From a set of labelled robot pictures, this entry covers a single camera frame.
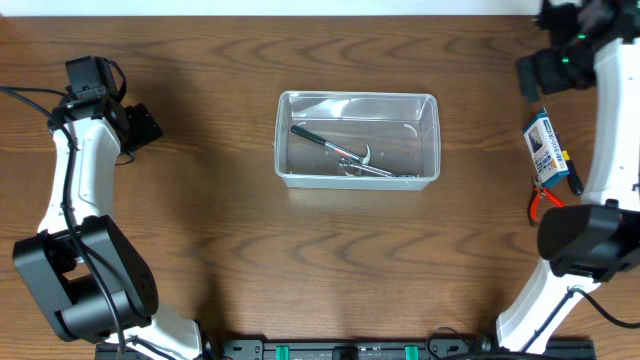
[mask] wooden table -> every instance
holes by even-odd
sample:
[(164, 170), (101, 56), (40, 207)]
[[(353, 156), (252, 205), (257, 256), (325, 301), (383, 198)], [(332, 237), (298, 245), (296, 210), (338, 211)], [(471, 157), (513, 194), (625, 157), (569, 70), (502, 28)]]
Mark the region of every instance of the wooden table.
[[(514, 60), (546, 46), (526, 17), (23, 18), (0, 20), (3, 84), (62, 90), (64, 62), (116, 60), (165, 136), (115, 175), (115, 219), (160, 299), (216, 334), (270, 339), (474, 333), (515, 299), (538, 254), (522, 138), (537, 107)], [(435, 95), (440, 178), (422, 192), (288, 189), (273, 169), (285, 90)], [(57, 99), (30, 95), (46, 108)], [(595, 90), (544, 99), (586, 179)], [(45, 119), (0, 97), (0, 357), (88, 359), (63, 343), (13, 267), (45, 213), (54, 147)], [(556, 193), (577, 204), (562, 184)], [(595, 293), (637, 321), (639, 272)], [(581, 302), (558, 334), (601, 359), (640, 356), (638, 334)]]

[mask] clear plastic container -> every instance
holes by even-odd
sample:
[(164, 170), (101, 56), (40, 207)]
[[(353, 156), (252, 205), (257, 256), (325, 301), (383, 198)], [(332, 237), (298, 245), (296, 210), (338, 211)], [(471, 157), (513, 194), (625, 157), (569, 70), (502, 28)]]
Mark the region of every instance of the clear plastic container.
[[(342, 155), (291, 132), (304, 129), (369, 165), (416, 177), (380, 177), (339, 166)], [(422, 190), (440, 174), (436, 99), (427, 94), (286, 91), (276, 120), (275, 169), (289, 187)]]

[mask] black cable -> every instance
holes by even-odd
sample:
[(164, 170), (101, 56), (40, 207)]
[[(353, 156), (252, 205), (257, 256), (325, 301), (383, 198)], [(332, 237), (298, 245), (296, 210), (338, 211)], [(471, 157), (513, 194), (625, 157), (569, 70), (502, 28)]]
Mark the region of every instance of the black cable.
[[(65, 129), (64, 124), (60, 119), (56, 117), (51, 117), (54, 122), (58, 124), (60, 129)], [(73, 226), (73, 221), (71, 220), (71, 206), (70, 203), (70, 194), (71, 194), (71, 179), (73, 177), (73, 164), (75, 161), (76, 155), (76, 146), (71, 137), (71, 133), (69, 131), (63, 131), (65, 137), (67, 138), (67, 146), (69, 147), (69, 160), (67, 161), (67, 170), (64, 175), (64, 184), (62, 186), (62, 202), (60, 203), (60, 208), (62, 209), (62, 214), (64, 215), (64, 220), (67, 224), (67, 229), (69, 230), (69, 237), (73, 242), (73, 246), (75, 246), (76, 250), (80, 254), (80, 257), (87, 265), (89, 272), (93, 275), (102, 296), (104, 296), (107, 301), (107, 306), (109, 307), (109, 312), (111, 313), (111, 317), (113, 318), (113, 323), (116, 328), (116, 333), (118, 334), (118, 357), (125, 352), (125, 340), (124, 340), (124, 332), (122, 330), (122, 324), (120, 323), (120, 315), (118, 314), (118, 309), (116, 308), (115, 303), (113, 302), (113, 297), (107, 288), (107, 285), (104, 283), (100, 272), (96, 268), (93, 260), (87, 254), (86, 249), (84, 248), (84, 244), (80, 241), (80, 238), (76, 234), (76, 231)]]
[(17, 92), (15, 92), (15, 91), (13, 91), (13, 90), (11, 90), (9, 88), (6, 88), (6, 87), (0, 87), (0, 92), (3, 92), (3, 93), (5, 93), (5, 94), (7, 94), (7, 95), (9, 95), (9, 96), (11, 96), (13, 98), (16, 98), (16, 99), (22, 101), (23, 103), (31, 106), (32, 108), (40, 111), (42, 114), (44, 114), (44, 116), (47, 117), (47, 119), (51, 118), (51, 113), (48, 112), (47, 110), (45, 110), (45, 108), (43, 108), (42, 106), (40, 106), (40, 105), (34, 103), (33, 101), (27, 99), (26, 97), (18, 94)]
[(530, 354), (525, 352), (481, 352), (456, 354), (440, 358), (440, 360), (483, 360), (483, 359), (512, 359), (512, 360), (561, 360), (560, 358)]
[(560, 312), (560, 310), (562, 309), (562, 307), (564, 306), (564, 304), (567, 303), (567, 301), (569, 301), (569, 299), (573, 296), (573, 293), (567, 291), (566, 294), (564, 294), (564, 296), (562, 297), (562, 300), (560, 300), (560, 302), (558, 303), (558, 305), (556, 305), (556, 307), (553, 309), (553, 311), (551, 312), (551, 314), (549, 314), (549, 316), (547, 316), (547, 319), (542, 323), (542, 326), (540, 326), (540, 328), (538, 330), (535, 330), (533, 332), (533, 336), (531, 337), (531, 339), (529, 339), (529, 341), (527, 341), (527, 343), (524, 345), (524, 347), (522, 348), (522, 352), (526, 352), (527, 350), (529, 350), (529, 348), (531, 347), (531, 345), (533, 345), (533, 343), (538, 340), (538, 338), (540, 337), (540, 335), (542, 335), (542, 333), (547, 329), (547, 327), (549, 326), (549, 324), (551, 324), (551, 321), (553, 321), (553, 318), (556, 317), (556, 315), (558, 315), (558, 313)]
[(591, 295), (587, 294), (586, 291), (580, 288), (572, 288), (569, 289), (569, 292), (572, 294), (578, 293), (582, 295), (600, 313), (600, 315), (609, 320), (610, 323), (625, 329), (640, 329), (640, 323), (628, 323), (614, 318), (602, 306), (600, 306), (600, 304), (598, 304), (598, 302), (594, 298), (592, 298)]
[(62, 91), (53, 90), (53, 89), (23, 88), (23, 87), (18, 87), (18, 86), (0, 86), (0, 88), (13, 90), (13, 91), (43, 92), (43, 93), (49, 93), (49, 94), (56, 94), (56, 95), (60, 95), (60, 96), (66, 96), (67, 95), (66, 93), (63, 93)]
[(163, 358), (165, 358), (167, 360), (177, 360), (173, 356), (158, 350), (155, 346), (151, 345), (150, 343), (148, 343), (148, 342), (146, 342), (144, 340), (138, 339), (137, 336), (134, 336), (134, 337), (132, 337), (130, 339), (127, 339), (127, 343), (132, 343), (134, 346), (140, 345), (140, 346), (146, 348), (147, 350), (151, 351), (152, 353), (154, 353), (154, 354), (156, 354), (156, 355), (158, 355), (160, 357), (163, 357)]
[(456, 334), (456, 336), (458, 336), (458, 338), (460, 340), (462, 340), (462, 342), (467, 345), (467, 348), (471, 349), (471, 343), (469, 343), (464, 337), (462, 337), (462, 335), (460, 335), (459, 332), (457, 332), (454, 328), (448, 327), (448, 326), (440, 326), (438, 328), (436, 328), (431, 335), (429, 335), (429, 337), (427, 337), (427, 352), (429, 352), (429, 354), (431, 354), (431, 356), (433, 356), (435, 359), (440, 359), (440, 356), (438, 356), (435, 352), (433, 352), (431, 350), (431, 338), (433, 338), (434, 335), (436, 335), (438, 332), (443, 331), (443, 330), (447, 330), (447, 331), (451, 331), (452, 333)]

